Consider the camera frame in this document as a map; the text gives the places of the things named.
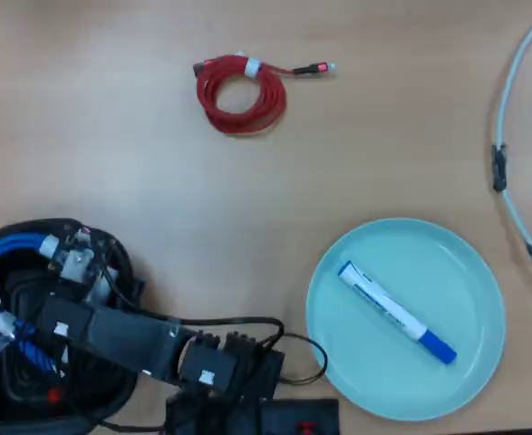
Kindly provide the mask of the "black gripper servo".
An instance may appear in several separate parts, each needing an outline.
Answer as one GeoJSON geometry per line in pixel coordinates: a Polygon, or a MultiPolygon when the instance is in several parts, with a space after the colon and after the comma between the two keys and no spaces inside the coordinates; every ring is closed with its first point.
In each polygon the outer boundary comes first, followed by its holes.
{"type": "Polygon", "coordinates": [[[47,334],[81,342],[90,322],[90,307],[65,299],[47,299],[35,322],[47,334]]]}

